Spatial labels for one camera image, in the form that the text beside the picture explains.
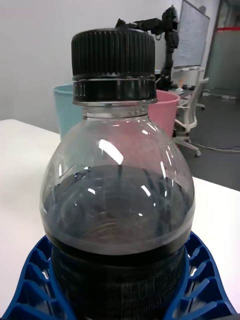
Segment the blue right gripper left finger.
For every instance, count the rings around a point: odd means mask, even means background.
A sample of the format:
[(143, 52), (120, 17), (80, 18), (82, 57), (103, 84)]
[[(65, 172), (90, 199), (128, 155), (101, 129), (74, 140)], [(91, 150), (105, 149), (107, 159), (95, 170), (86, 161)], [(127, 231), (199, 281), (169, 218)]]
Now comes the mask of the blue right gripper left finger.
[(13, 298), (3, 320), (75, 320), (53, 273), (52, 245), (42, 237), (22, 267)]

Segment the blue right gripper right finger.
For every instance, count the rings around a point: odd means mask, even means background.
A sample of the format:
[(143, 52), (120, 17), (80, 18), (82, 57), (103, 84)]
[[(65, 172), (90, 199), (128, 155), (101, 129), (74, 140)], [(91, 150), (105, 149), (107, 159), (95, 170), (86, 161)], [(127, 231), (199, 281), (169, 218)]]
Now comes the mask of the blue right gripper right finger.
[(215, 320), (236, 315), (207, 246), (194, 233), (185, 243), (185, 267), (165, 320)]

